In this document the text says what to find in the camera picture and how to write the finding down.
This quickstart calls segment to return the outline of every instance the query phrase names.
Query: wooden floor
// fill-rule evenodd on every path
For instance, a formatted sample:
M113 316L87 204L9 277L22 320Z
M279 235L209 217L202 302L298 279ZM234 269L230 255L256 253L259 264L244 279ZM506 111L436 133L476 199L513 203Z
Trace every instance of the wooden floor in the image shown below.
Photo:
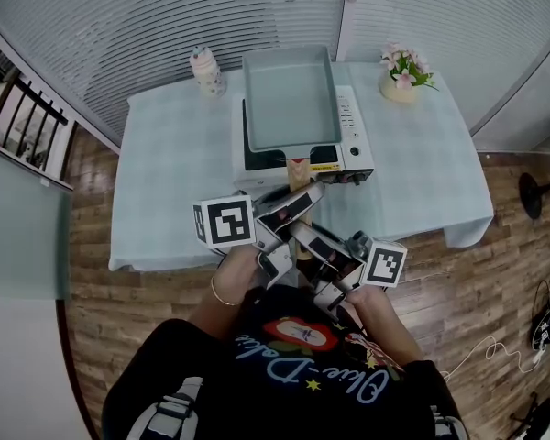
M80 129L67 181L75 188L71 227L71 349L82 394L97 428L107 390L153 328L186 317L208 285L210 270L167 273L110 272L110 222L117 156ZM453 369L483 337L494 335L533 355L527 338L535 287L550 279L550 194L542 218L530 220L518 200L517 181L529 171L550 180L550 158L481 157L496 211L474 247L450 249L441 233L405 239L407 281L389 290L395 308L439 369ZM505 438L511 413L531 391L550 395L550 347L542 364L523 375L515 357L484 358L485 343L450 380L472 438Z

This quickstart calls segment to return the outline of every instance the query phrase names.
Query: printed graphic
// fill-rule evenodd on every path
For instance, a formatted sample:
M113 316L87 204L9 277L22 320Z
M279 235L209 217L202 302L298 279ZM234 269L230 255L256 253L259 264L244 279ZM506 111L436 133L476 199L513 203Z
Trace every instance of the printed graphic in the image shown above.
M324 324L308 324L301 318L282 318L265 324L263 329L280 340L311 350L331 350L338 342Z
M246 201L208 205L208 218L213 243L231 243L250 238Z
M390 249L375 249L373 263L368 270L369 281L379 281L393 284L397 281L397 274L402 264L403 254Z
M314 172L340 171L340 165L337 163L333 165L310 165L310 171L314 171Z
M202 215L202 207L199 205L193 206L193 218L195 221L195 233L198 239L201 239L205 243L204 216Z
M305 382L308 384L308 389L312 391L320 390L320 383L318 383L315 379L310 379L309 381L306 380Z
M302 386L305 382L306 385L303 386L306 389L316 391L321 384L325 386L332 380L336 386L346 388L345 393L356 397L361 404L371 404L378 399L390 380L387 370L384 369L371 372L338 367L322 368L310 357L282 357L277 350L246 334L237 336L235 342L242 350L235 360L251 360L254 363L261 360L266 363L267 376L287 386ZM316 381L314 374L319 376L319 381Z
M352 345L363 347L365 349L364 357L362 352L359 354L358 351L351 350ZM394 380L400 379L395 369L403 371L402 368L385 354L377 344L370 342L362 334L351 333L347 335L345 337L345 350L350 357L362 361L370 369L385 367Z
M278 352L283 352L286 355L293 355L294 352L300 352L305 356L312 356L314 352L311 348L306 346L300 346L299 344L292 344L285 341L271 341L267 344L267 347L273 348Z

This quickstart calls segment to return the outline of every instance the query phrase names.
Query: wire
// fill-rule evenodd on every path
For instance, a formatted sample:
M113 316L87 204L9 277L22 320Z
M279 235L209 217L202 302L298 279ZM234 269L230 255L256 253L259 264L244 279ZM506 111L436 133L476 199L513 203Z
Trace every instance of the wire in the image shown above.
M226 253L224 251L221 251L220 249L210 249L210 251L212 251L214 254L217 254L218 256L222 256L222 258L226 257Z
M505 355L507 355L508 357L512 357L515 354L518 355L517 368L520 370L521 373L530 373L532 370L536 369L536 367L538 365L540 365L540 360L541 359L538 358L538 360L535 362L533 367L531 367L529 370L524 370L522 368L522 354L519 350L516 350L515 352L509 353L507 351L507 347L502 342L498 342L495 337L493 337L492 335L488 335L482 341L480 341L476 346L474 346L470 352L468 352L468 355L464 358L464 360L462 362L460 362L458 364L458 366L454 370L452 370L450 372L448 372L448 371L441 371L440 372L440 374L444 377L446 383L448 383L450 381L450 379L452 378L452 376L457 372L457 370L460 369L463 366L463 364L468 360L468 358L477 349L477 347L479 347L483 342L485 342L486 340L489 340L489 339L492 339L493 342L489 345L489 347L487 347L487 350L485 351L485 358L487 360L491 360L495 356L495 353L497 352L497 347L501 346L501 347L503 347L503 350L505 351Z
M550 283L548 280L542 279L538 283L538 286L535 288L535 294L533 295L533 303L532 303L532 319L534 319L534 308L535 308L535 301L538 296L538 291L540 290L540 286L542 285L542 282L546 284L546 289L548 290L548 310L550 310Z

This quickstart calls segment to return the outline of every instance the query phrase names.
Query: pink flower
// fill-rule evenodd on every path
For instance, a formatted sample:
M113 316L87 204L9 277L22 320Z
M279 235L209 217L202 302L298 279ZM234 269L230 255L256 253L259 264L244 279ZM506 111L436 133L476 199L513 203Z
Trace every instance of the pink flower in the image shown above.
M400 52L385 52L382 56L383 60L381 61L381 63L387 67L388 71L392 71L394 68L397 67L398 60L401 56L402 55L400 54Z
M403 69L401 75L397 76L397 88L400 90L411 90L413 82L415 77L407 69Z
M393 53L393 52L401 52L403 50L401 44L399 44L398 42L390 42L387 44L386 48L385 48L385 52L388 52L388 53Z
M430 65L428 65L428 60L423 55L412 52L412 60L415 63L415 67L421 73L428 73L430 71Z

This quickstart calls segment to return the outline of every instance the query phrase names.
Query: white bottle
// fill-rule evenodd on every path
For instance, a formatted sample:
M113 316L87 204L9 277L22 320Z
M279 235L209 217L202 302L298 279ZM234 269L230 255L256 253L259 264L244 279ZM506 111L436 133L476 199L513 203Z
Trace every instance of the white bottle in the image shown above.
M226 80L222 77L220 67L208 48L193 48L190 56L193 76L197 80L202 93L211 98L222 96L226 91Z

